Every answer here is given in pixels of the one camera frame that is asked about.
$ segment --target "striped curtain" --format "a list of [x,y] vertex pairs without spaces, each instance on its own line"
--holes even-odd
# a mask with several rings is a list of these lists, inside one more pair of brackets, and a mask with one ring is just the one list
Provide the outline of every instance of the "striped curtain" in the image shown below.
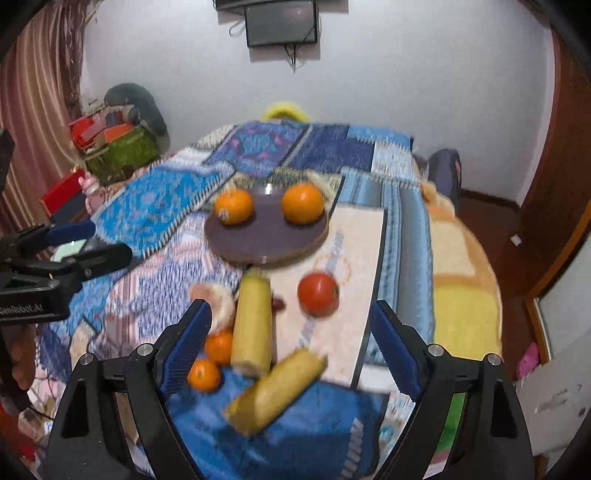
[[83,34],[90,0],[52,1],[0,64],[0,128],[15,142],[0,199],[0,232],[47,221],[39,198],[80,162],[68,124],[80,116]]

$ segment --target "wooden floor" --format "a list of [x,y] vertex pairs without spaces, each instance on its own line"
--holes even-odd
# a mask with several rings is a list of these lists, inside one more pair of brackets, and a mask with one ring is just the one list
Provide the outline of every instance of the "wooden floor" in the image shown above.
[[458,216],[482,244],[497,276],[503,301],[503,357],[508,374],[515,378],[517,363],[535,341],[525,312],[524,292],[515,288],[519,267],[508,264],[515,248],[509,239],[517,230],[519,215],[507,206],[462,197]]

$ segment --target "pink toy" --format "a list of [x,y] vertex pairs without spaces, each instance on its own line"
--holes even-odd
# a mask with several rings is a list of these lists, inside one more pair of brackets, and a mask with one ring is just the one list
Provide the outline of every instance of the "pink toy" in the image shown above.
[[535,370],[540,364],[540,351],[538,350],[538,346],[535,343],[532,343],[528,349],[525,351],[521,360],[517,365],[517,379],[526,377],[530,373]]
[[86,211],[88,215],[95,213],[105,201],[106,189],[100,186],[99,179],[90,173],[78,179],[82,193],[86,195]]

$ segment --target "wall-mounted monitor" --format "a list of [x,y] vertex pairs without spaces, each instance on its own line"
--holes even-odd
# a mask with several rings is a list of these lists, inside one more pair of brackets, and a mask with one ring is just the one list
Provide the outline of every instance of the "wall-mounted monitor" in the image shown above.
[[249,47],[290,45],[318,41],[316,2],[287,0],[246,7],[246,43]]
[[213,0],[216,10],[230,10],[236,7],[245,7],[266,2],[277,2],[282,0]]

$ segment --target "round wooden tray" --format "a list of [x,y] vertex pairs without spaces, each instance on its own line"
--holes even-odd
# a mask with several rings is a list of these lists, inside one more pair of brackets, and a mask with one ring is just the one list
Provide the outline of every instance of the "round wooden tray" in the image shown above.
[[250,194],[255,211],[246,223],[226,226],[215,213],[205,222],[209,247],[224,260],[253,265],[284,263],[311,253],[326,239],[326,212],[315,223],[294,225],[281,211],[283,190],[268,184]]

